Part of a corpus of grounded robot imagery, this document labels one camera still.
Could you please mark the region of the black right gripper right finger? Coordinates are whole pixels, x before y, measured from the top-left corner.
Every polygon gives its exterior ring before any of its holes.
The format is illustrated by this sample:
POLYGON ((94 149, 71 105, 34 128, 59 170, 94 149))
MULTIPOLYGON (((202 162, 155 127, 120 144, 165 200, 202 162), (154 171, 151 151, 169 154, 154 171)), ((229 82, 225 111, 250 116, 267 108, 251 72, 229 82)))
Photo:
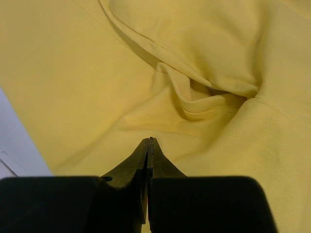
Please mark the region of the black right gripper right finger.
POLYGON ((150 138, 148 217, 154 233, 275 233, 260 184, 246 176, 188 177, 150 138))

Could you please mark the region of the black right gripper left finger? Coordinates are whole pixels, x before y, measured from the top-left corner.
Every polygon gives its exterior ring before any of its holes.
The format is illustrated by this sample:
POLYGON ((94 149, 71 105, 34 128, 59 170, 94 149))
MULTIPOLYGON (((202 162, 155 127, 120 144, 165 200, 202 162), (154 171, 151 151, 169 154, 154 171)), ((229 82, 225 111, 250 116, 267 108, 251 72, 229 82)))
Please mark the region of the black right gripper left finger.
POLYGON ((146 222, 148 139, 103 176, 0 182, 3 233, 139 233, 146 222))

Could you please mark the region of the yellow trousers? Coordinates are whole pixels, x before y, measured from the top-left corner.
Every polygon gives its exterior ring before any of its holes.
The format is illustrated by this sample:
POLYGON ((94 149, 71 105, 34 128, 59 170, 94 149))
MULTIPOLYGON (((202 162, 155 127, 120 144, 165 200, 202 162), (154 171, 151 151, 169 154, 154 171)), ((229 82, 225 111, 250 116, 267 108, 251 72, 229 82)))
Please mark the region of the yellow trousers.
POLYGON ((3 0, 0 86, 55 175, 147 137, 188 176, 247 175, 311 230, 308 0, 3 0))

